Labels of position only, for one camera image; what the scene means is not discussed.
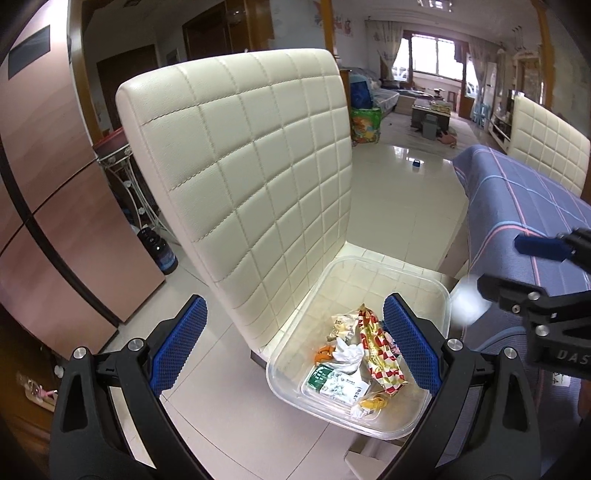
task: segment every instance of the carpet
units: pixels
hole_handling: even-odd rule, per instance
[[[382,135],[380,143],[396,145],[408,149],[421,150],[432,155],[443,158],[455,157],[458,153],[464,151],[472,145],[481,143],[476,137],[467,121],[451,117],[449,126],[457,132],[457,147],[452,148],[449,145],[443,145],[435,140],[428,140],[410,127],[410,116],[400,113],[391,113],[384,117],[381,124]]]

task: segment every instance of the pink refrigerator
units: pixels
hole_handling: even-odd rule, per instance
[[[44,4],[0,66],[0,303],[69,358],[99,352],[164,276],[95,161],[67,9]]]

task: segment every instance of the gray trash bin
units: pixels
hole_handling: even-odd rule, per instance
[[[435,115],[425,115],[423,120],[423,138],[429,140],[437,139],[437,117]]]

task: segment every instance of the green bag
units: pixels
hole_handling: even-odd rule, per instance
[[[351,110],[353,140],[357,143],[378,143],[382,111],[379,108]]]

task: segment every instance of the quilted chair back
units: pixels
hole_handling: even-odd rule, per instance
[[[507,155],[581,196],[589,168],[589,140],[576,128],[525,97],[515,99]]]
[[[191,61],[125,82],[116,102],[172,231],[261,349],[345,243],[352,150],[332,55]]]

